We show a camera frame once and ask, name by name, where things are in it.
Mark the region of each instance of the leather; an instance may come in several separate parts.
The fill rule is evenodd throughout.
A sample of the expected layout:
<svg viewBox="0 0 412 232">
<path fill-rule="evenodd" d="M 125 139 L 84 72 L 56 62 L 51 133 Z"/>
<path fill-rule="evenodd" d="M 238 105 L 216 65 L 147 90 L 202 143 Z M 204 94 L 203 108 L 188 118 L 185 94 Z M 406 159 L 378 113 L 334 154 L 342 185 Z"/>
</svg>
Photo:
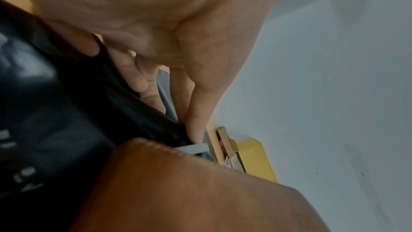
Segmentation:
<svg viewBox="0 0 412 232">
<path fill-rule="evenodd" d="M 109 154 L 132 138 L 191 144 L 183 125 L 127 86 L 96 41 L 99 55 L 86 57 L 0 1 L 1 231 L 66 230 Z"/>
<path fill-rule="evenodd" d="M 70 232 L 328 232 L 295 189 L 136 139 L 115 151 Z"/>
</svg>

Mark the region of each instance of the skin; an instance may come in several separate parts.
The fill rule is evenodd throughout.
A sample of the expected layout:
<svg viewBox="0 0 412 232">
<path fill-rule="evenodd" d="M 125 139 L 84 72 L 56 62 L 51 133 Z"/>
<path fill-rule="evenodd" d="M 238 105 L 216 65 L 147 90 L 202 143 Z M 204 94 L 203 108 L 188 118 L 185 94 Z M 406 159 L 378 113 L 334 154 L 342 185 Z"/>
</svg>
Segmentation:
<svg viewBox="0 0 412 232">
<path fill-rule="evenodd" d="M 275 0 L 31 0 L 35 12 L 88 56 L 100 34 L 141 99 L 165 112 L 156 75 L 170 90 L 189 138 L 201 143 L 223 93 L 245 63 Z"/>
</svg>

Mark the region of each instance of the black leather bag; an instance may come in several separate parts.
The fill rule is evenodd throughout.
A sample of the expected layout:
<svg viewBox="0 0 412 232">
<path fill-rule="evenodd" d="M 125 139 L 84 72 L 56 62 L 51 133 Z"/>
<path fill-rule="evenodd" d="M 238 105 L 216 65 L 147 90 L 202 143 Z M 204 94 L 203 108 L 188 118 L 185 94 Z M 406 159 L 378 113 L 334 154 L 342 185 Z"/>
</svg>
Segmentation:
<svg viewBox="0 0 412 232">
<path fill-rule="evenodd" d="M 127 86 L 96 41 L 99 55 L 85 57 L 0 1 L 1 231 L 66 230 L 107 156 L 127 140 L 191 144 L 183 125 Z"/>
</svg>

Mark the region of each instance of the black fabric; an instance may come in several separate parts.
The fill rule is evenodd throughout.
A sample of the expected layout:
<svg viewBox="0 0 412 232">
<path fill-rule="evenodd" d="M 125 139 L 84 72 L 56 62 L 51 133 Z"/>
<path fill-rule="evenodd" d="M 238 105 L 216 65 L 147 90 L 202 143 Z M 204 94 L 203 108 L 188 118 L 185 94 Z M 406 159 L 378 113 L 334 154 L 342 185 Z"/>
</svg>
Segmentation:
<svg viewBox="0 0 412 232">
<path fill-rule="evenodd" d="M 85 57 L 41 20 L 0 3 L 2 232 L 66 230 L 107 156 L 127 140 L 191 144 L 173 115 L 127 86 L 98 42 L 100 54 Z"/>
</svg>

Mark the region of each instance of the white wall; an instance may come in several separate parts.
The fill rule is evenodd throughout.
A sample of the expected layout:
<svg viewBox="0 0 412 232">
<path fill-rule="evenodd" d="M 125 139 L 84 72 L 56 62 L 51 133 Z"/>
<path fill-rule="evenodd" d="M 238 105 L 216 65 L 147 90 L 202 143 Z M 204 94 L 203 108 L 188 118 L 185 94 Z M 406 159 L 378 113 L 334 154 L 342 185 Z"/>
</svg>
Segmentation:
<svg viewBox="0 0 412 232">
<path fill-rule="evenodd" d="M 412 0 L 279 0 L 215 116 L 334 232 L 412 231 Z"/>
</svg>

